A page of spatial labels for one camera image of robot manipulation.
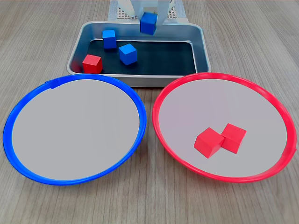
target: white perforated panel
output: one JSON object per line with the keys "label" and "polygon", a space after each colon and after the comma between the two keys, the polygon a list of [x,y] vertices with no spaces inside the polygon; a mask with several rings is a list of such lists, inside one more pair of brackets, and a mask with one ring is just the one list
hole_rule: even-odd
{"label": "white perforated panel", "polygon": [[[167,15],[168,19],[176,19],[177,18],[177,12],[174,7],[172,7]],[[118,8],[117,12],[117,19],[137,19],[137,17],[130,17],[128,16],[124,11],[122,11],[120,8]]]}

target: wood grain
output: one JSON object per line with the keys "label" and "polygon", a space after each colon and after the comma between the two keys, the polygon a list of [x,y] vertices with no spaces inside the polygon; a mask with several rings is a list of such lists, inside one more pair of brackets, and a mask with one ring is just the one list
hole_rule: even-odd
{"label": "wood grain", "polygon": [[[212,71],[273,93],[299,130],[299,2],[184,1],[204,29]],[[0,131],[13,107],[67,75],[82,24],[107,20],[109,1],[0,1]],[[159,143],[151,113],[160,90],[136,89],[148,115],[136,153],[114,172],[59,187],[20,175],[0,148],[0,224],[297,224],[299,156],[276,176],[230,184],[199,176]]]}

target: red cube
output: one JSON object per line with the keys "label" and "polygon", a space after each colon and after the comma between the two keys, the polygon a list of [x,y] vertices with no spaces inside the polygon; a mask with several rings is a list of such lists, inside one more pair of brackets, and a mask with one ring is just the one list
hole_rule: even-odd
{"label": "red cube", "polygon": [[87,55],[83,61],[84,73],[99,74],[102,72],[102,58],[95,55]]}
{"label": "red cube", "polygon": [[197,136],[194,148],[196,148],[205,157],[210,158],[220,149],[223,141],[224,137],[209,127]]}
{"label": "red cube", "polygon": [[228,124],[222,132],[224,137],[224,142],[221,145],[222,148],[237,154],[243,138],[245,137],[246,130],[236,127],[234,125]]}

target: blue cube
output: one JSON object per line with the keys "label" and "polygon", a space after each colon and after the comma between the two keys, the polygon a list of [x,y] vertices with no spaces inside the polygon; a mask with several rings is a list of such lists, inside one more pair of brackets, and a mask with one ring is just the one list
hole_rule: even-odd
{"label": "blue cube", "polygon": [[153,13],[144,13],[140,20],[140,32],[154,35],[156,31],[157,15]]}
{"label": "blue cube", "polygon": [[114,30],[103,30],[102,38],[104,43],[104,49],[116,48],[116,37]]}
{"label": "blue cube", "polygon": [[120,60],[125,64],[132,64],[137,62],[137,50],[131,45],[127,44],[119,48]]}

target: wooden block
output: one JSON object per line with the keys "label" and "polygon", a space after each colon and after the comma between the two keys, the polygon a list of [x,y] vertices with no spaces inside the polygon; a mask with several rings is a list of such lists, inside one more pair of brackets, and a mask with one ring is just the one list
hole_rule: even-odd
{"label": "wooden block", "polygon": [[224,137],[221,147],[237,154],[245,134],[246,130],[232,124],[228,124],[221,134]]}
{"label": "wooden block", "polygon": [[125,64],[129,65],[137,62],[137,50],[131,45],[126,44],[119,48],[120,60]]}
{"label": "wooden block", "polygon": [[209,127],[197,137],[194,148],[205,157],[210,158],[220,149],[223,141],[224,137]]}
{"label": "wooden block", "polygon": [[116,37],[114,30],[103,30],[102,38],[104,49],[113,49],[116,48]]}
{"label": "wooden block", "polygon": [[99,74],[102,72],[102,58],[95,55],[87,55],[83,61],[84,73]]}
{"label": "wooden block", "polygon": [[144,13],[140,20],[140,32],[154,35],[156,31],[157,15],[153,13]]}

